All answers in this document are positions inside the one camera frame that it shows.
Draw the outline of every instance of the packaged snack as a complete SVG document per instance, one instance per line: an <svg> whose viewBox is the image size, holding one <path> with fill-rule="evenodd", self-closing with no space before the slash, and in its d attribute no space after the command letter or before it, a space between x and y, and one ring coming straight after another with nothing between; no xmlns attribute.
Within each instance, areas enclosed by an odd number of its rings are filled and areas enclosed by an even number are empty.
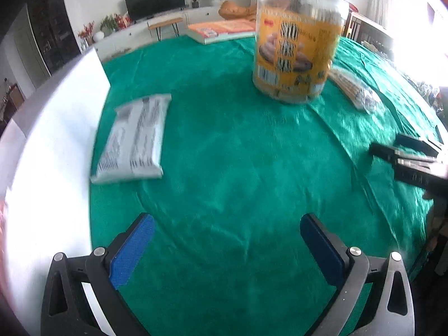
<svg viewBox="0 0 448 336"><path fill-rule="evenodd" d="M290 103L319 96L348 11L341 0L258 0L255 86Z"/></svg>
<svg viewBox="0 0 448 336"><path fill-rule="evenodd" d="M118 107L93 183L160 178L160 153L171 94L155 94Z"/></svg>
<svg viewBox="0 0 448 336"><path fill-rule="evenodd" d="M345 93L357 109L368 113L384 110L384 105L377 93L350 71L341 67L332 67L328 78Z"/></svg>

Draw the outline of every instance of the orange book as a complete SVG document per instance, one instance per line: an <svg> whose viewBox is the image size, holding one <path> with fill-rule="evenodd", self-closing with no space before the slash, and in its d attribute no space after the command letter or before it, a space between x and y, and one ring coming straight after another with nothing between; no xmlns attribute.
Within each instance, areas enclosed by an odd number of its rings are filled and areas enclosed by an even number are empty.
<svg viewBox="0 0 448 336"><path fill-rule="evenodd" d="M191 24L187 35L201 44L255 36L255 22L246 19Z"/></svg>

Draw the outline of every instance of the white cabinet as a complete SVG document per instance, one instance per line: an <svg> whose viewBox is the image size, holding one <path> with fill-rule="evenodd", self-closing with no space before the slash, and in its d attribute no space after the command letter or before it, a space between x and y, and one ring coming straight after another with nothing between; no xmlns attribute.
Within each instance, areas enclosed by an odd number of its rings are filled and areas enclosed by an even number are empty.
<svg viewBox="0 0 448 336"><path fill-rule="evenodd" d="M175 19L177 17L183 18L182 23L178 23L179 33L185 34L187 26L206 21L223 20L218 14L219 7L207 6L199 7L197 9L185 9L183 11L171 12L162 16L133 24L124 30L114 32L98 43L94 44L96 52L100 60L104 61L111 58L112 55L122 52L126 49L137 49L141 46L157 42L157 34L155 29L151 31L148 26L156 24L161 21ZM162 39L175 37L174 30L171 25L164 26L161 29Z"/></svg>
<svg viewBox="0 0 448 336"><path fill-rule="evenodd" d="M189 25L202 23L205 21L218 21L223 20L221 16L218 14L219 7L210 6L210 7L199 7L197 9L189 9Z"/></svg>

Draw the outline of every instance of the red flowers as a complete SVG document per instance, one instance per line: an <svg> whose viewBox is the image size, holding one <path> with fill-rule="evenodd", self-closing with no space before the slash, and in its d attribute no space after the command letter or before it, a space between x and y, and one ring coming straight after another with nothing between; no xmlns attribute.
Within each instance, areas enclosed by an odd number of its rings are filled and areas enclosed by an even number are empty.
<svg viewBox="0 0 448 336"><path fill-rule="evenodd" d="M126 29L127 26L131 23L131 19L129 18L129 16L121 16L118 14L115 14L114 19L118 25L118 28L121 29Z"/></svg>
<svg viewBox="0 0 448 336"><path fill-rule="evenodd" d="M95 21L88 23L87 26L84 25L84 30L78 33L81 39L88 38L92 36L93 27L95 26Z"/></svg>

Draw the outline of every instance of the flower vase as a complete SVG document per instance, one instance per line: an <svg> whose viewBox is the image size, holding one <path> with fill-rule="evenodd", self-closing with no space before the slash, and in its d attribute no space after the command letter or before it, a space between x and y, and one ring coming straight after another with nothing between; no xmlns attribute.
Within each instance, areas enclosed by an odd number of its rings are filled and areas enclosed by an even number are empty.
<svg viewBox="0 0 448 336"><path fill-rule="evenodd" d="M81 40L81 51L85 52L87 48L89 47L86 38Z"/></svg>
<svg viewBox="0 0 448 336"><path fill-rule="evenodd" d="M220 7L221 4L223 3L223 0L210 0L210 3L212 6Z"/></svg>
<svg viewBox="0 0 448 336"><path fill-rule="evenodd" d="M104 39L104 33L101 30L93 35L93 40L95 43L98 43L102 39Z"/></svg>

